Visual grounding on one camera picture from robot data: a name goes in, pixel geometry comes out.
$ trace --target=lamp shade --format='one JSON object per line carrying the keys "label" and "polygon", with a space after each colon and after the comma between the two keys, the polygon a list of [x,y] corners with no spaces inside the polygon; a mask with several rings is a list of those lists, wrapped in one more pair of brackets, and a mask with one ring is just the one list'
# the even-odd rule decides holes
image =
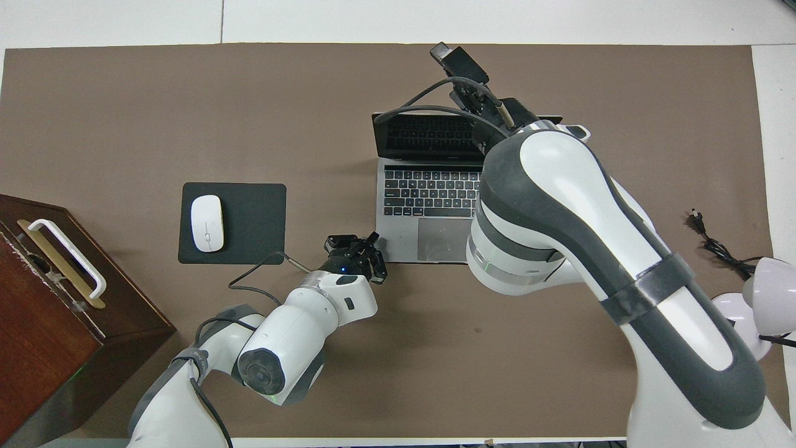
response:
{"label": "lamp shade", "polygon": [[771,349],[771,342],[760,340],[752,309],[739,293],[725,293],[713,299],[721,314],[732,322],[732,327],[749,347],[751,354],[760,361]]}
{"label": "lamp shade", "polygon": [[754,310],[761,335],[796,330],[796,268],[774,258],[761,259],[743,284],[743,298]]}

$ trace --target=space bar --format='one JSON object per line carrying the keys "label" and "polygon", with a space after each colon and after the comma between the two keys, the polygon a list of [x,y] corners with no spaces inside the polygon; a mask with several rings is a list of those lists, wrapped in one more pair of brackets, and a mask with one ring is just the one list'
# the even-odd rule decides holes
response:
{"label": "space bar", "polygon": [[469,208],[427,208],[424,209],[426,216],[466,216],[470,217]]}

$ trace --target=white handle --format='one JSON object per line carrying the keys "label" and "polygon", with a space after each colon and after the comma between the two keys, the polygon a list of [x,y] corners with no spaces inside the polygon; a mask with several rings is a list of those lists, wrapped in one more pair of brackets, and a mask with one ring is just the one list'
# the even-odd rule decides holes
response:
{"label": "white handle", "polygon": [[89,294],[89,297],[92,299],[99,297],[100,294],[105,291],[105,287],[107,286],[105,283],[105,278],[102,276],[102,274],[100,274],[94,265],[92,265],[92,263],[86,259],[83,253],[81,253],[80,250],[78,250],[77,247],[75,247],[75,245],[69,241],[69,238],[64,234],[64,232],[61,231],[61,229],[58,228],[55,222],[52,222],[48,219],[37,219],[36,221],[33,221],[30,226],[28,226],[28,230],[35,232],[38,231],[42,226],[47,227],[51,232],[53,232],[53,235],[58,238],[58,241],[66,248],[66,250],[69,251],[69,253],[72,254],[77,262],[83,266],[83,269],[86,269],[88,275],[92,276],[96,282],[97,286],[94,288],[94,291]]}

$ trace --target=white mouse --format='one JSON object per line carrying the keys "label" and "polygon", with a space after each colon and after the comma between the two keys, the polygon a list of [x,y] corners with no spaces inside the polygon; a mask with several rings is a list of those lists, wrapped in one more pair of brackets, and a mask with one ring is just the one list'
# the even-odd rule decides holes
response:
{"label": "white mouse", "polygon": [[202,252],[216,252],[224,247],[224,221],[218,196],[204,195],[193,200],[191,231],[193,244]]}

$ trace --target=wooden cabinet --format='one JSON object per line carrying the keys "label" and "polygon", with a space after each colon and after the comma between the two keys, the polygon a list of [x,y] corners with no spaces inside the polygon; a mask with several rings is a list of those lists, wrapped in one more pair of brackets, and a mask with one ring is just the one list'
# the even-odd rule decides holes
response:
{"label": "wooden cabinet", "polygon": [[[40,219],[47,226],[26,229]],[[99,300],[58,230],[103,278]],[[3,448],[80,427],[174,330],[66,209],[0,195]]]}

